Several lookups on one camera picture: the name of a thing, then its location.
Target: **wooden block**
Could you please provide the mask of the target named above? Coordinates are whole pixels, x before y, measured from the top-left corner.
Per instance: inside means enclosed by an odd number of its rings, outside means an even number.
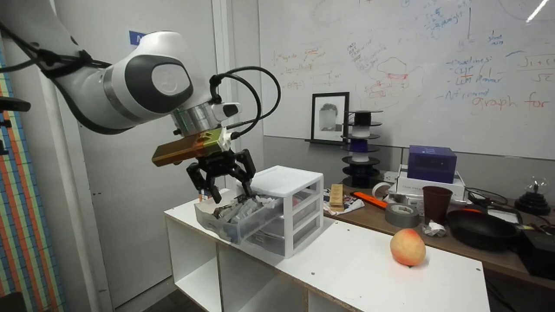
[[[330,190],[330,208],[333,211],[344,211],[343,184],[332,184]]]

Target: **whiteboard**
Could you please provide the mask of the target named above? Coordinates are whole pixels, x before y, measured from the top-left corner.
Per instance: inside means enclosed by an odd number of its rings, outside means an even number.
[[[259,0],[281,107],[264,134],[309,138],[313,93],[383,109],[372,143],[555,159],[555,1]],[[275,101],[263,80],[264,109]]]

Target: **crumpled paper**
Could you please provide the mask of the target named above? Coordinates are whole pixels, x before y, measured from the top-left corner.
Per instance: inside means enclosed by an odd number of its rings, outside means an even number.
[[[446,234],[445,228],[443,227],[443,225],[439,223],[435,223],[434,221],[431,221],[431,220],[428,225],[426,224],[422,225],[422,232],[425,235],[431,236],[431,237],[443,237]]]
[[[342,212],[333,211],[330,208],[330,191],[330,189],[324,190],[324,209],[331,215],[340,215],[364,207],[364,202],[362,200],[343,195],[343,208],[345,208],[345,210]]]

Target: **brown cup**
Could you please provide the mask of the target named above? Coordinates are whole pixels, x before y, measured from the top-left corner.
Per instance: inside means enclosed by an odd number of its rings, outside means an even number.
[[[422,191],[424,192],[425,224],[433,220],[435,223],[445,225],[445,215],[447,214],[447,208],[449,208],[453,191],[432,186],[423,187]]]

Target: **white table surface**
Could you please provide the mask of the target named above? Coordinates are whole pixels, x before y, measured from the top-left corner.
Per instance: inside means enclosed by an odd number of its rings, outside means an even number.
[[[212,236],[193,200],[165,214]],[[489,311],[482,263],[432,247],[409,268],[393,260],[390,235],[324,218],[324,231],[290,259],[243,242],[232,245],[296,280],[362,311]]]

